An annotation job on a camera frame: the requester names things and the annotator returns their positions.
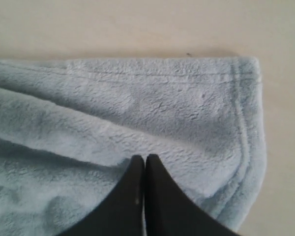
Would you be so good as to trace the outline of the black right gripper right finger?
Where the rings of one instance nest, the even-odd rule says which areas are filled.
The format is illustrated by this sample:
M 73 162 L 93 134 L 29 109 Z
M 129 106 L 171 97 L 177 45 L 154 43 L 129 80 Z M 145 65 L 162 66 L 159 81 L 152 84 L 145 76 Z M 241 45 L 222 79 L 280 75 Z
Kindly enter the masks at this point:
M 146 159 L 145 221 L 148 236 L 237 235 L 196 206 L 156 154 Z

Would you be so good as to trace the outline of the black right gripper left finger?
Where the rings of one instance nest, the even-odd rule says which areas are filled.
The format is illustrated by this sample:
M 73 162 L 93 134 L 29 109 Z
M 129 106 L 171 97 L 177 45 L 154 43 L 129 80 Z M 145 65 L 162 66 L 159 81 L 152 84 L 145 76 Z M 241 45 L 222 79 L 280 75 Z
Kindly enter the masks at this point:
M 145 163 L 134 155 L 120 181 L 86 217 L 60 236 L 142 236 Z

